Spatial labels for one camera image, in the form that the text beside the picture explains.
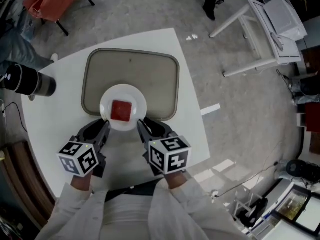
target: white table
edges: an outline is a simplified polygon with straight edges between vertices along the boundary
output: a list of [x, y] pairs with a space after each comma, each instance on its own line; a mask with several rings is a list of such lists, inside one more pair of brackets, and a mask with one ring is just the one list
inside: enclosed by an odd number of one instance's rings
[[[39, 168], [52, 193], [59, 197], [67, 174], [56, 153], [78, 131], [98, 117], [88, 115], [81, 106], [82, 87], [89, 54], [99, 48], [150, 51], [174, 56], [180, 64], [178, 104], [175, 116], [166, 121], [192, 146], [190, 166], [210, 158], [205, 127], [195, 88], [176, 32], [173, 28], [134, 34], [79, 51], [44, 68], [41, 72], [56, 80], [51, 97], [37, 96], [30, 101], [22, 96], [22, 106], [30, 142]], [[145, 149], [138, 131], [111, 130], [102, 150], [107, 157], [103, 178], [93, 177], [94, 188], [123, 188], [154, 179], [142, 157]]]
[[[210, 38], [214, 38], [230, 24], [239, 20], [257, 60], [247, 65], [236, 65], [227, 68], [223, 75], [225, 77], [230, 77], [255, 68], [260, 68], [260, 70], [262, 70], [301, 61], [300, 53], [295, 41], [278, 36], [278, 39], [283, 46], [283, 51], [275, 44], [271, 37], [271, 33], [276, 33], [276, 30], [264, 10], [264, 4], [256, 0], [248, 0], [248, 3], [249, 4], [246, 4], [219, 28], [212, 32]], [[255, 17], [245, 15], [250, 9], [253, 11]]]

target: red block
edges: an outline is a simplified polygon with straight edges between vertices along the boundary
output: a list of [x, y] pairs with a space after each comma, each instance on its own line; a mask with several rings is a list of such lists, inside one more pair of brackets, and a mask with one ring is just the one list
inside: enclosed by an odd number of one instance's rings
[[129, 122], [131, 117], [132, 103], [114, 100], [112, 103], [111, 119]]

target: white shirt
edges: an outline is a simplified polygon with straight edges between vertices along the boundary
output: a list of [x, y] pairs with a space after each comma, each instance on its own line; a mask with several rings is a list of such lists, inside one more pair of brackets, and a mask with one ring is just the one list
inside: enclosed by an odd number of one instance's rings
[[[126, 208], [120, 208], [121, 200], [126, 197], [105, 204], [106, 194], [107, 191], [101, 191], [90, 196], [91, 191], [79, 191], [66, 184], [51, 218], [36, 240], [118, 240], [121, 236], [127, 239], [141, 237], [142, 240], [248, 239], [235, 227], [225, 207], [217, 201], [212, 203], [194, 179], [172, 190], [164, 179], [161, 180], [151, 197], [147, 223], [143, 216], [145, 211], [133, 216], [134, 209], [128, 215], [134, 221], [127, 221], [123, 213]], [[107, 211], [109, 209], [109, 215], [105, 214], [105, 207]], [[116, 220], [112, 219], [112, 214], [116, 215]]]

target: floor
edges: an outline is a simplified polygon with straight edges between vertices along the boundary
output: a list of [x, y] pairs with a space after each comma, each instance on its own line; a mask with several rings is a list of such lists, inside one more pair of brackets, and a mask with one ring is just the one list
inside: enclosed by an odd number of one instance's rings
[[[202, 10], [204, 0], [77, 0], [60, 19], [69, 31], [65, 37], [57, 25], [47, 22], [32, 41], [39, 54], [66, 57], [84, 48], [123, 36], [174, 28], [179, 38], [201, 109], [220, 104], [203, 116], [211, 158], [188, 171], [208, 191], [218, 195], [241, 185], [280, 159], [291, 159], [300, 147], [296, 107], [276, 68], [250, 71], [229, 78], [223, 68], [253, 61], [242, 27], [233, 23], [214, 39], [209, 34], [243, 6], [246, 0], [225, 0], [215, 10], [216, 21]], [[291, 65], [278, 67], [292, 75]], [[5, 102], [21, 98], [5, 92]], [[15, 107], [7, 110], [7, 143], [28, 139]], [[274, 184], [274, 168], [250, 180], [246, 187], [262, 195]], [[240, 186], [219, 197], [228, 209], [235, 195], [248, 191]]]

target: black shoe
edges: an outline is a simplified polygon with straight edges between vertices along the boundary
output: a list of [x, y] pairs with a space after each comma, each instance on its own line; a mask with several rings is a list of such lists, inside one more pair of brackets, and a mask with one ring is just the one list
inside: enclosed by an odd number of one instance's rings
[[208, 11], [205, 9], [205, 7], [202, 7], [203, 10], [205, 11], [205, 14], [207, 15], [207, 17], [212, 20], [212, 21], [215, 21], [216, 20], [216, 17], [215, 17], [215, 11]]

